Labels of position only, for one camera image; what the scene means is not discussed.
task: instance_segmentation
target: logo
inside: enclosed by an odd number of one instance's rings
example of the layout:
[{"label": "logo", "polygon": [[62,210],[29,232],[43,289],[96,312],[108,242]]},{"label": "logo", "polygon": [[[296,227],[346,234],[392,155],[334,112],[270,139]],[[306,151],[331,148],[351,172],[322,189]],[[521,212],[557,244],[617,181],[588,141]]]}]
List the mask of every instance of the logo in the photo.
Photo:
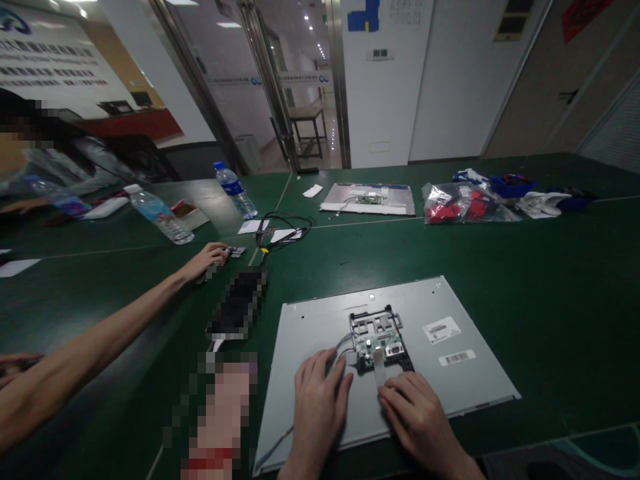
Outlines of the logo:
[{"label": "logo", "polygon": [[29,24],[9,9],[0,7],[0,31],[16,30],[25,35],[31,34]]}]

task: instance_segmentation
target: red banner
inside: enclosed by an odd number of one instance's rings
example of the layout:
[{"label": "red banner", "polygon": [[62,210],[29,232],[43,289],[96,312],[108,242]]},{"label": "red banner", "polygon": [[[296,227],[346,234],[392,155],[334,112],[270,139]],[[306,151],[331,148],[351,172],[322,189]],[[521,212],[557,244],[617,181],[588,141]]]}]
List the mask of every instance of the red banner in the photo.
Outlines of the red banner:
[{"label": "red banner", "polygon": [[565,45],[612,3],[613,0],[575,0],[562,14]]}]

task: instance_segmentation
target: plastic water bottle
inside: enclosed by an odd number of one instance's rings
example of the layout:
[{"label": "plastic water bottle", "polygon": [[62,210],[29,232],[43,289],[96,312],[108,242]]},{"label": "plastic water bottle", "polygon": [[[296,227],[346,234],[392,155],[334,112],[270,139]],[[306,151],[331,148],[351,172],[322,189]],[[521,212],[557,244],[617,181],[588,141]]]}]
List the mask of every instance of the plastic water bottle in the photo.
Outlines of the plastic water bottle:
[{"label": "plastic water bottle", "polygon": [[138,184],[128,185],[125,191],[129,194],[131,204],[138,212],[154,223],[169,240],[176,245],[189,243],[195,235],[178,220],[168,206],[155,195],[142,190]]},{"label": "plastic water bottle", "polygon": [[42,180],[38,175],[27,175],[24,180],[29,183],[38,197],[46,198],[50,204],[58,207],[67,215],[81,217],[91,210],[90,205],[80,200],[67,188],[61,187],[56,183]]},{"label": "plastic water bottle", "polygon": [[258,210],[255,209],[253,202],[249,199],[247,192],[240,184],[238,176],[226,168],[224,162],[215,162],[213,168],[216,170],[216,178],[220,182],[222,188],[238,209],[238,212],[246,219],[252,219],[258,215]]}]

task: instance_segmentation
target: bottle label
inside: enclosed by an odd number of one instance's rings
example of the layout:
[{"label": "bottle label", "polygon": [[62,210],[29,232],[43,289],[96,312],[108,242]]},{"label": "bottle label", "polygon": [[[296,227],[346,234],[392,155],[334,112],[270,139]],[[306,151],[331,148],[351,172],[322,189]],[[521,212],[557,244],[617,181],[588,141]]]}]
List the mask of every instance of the bottle label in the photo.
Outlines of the bottle label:
[{"label": "bottle label", "polygon": [[242,192],[245,191],[244,188],[242,188],[242,185],[240,185],[240,180],[236,180],[233,183],[222,185],[222,188],[224,188],[225,192],[227,192],[227,195],[231,197],[240,195]]},{"label": "bottle label", "polygon": [[147,220],[152,222],[166,220],[173,217],[173,212],[164,203],[148,205],[144,210],[140,210],[140,213],[142,213]]},{"label": "bottle label", "polygon": [[77,217],[91,210],[91,206],[84,203],[78,197],[64,199],[54,203],[54,205],[72,217]]}]

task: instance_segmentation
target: ceiling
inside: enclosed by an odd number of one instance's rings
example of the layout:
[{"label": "ceiling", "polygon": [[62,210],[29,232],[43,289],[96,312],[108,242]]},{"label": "ceiling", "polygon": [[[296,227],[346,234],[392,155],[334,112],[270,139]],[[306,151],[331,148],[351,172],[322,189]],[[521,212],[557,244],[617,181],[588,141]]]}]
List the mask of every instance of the ceiling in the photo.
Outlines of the ceiling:
[{"label": "ceiling", "polygon": [[319,43],[329,60],[329,28],[323,20],[326,8],[321,0],[255,0],[255,4],[267,26],[295,42],[308,58],[323,59]]}]

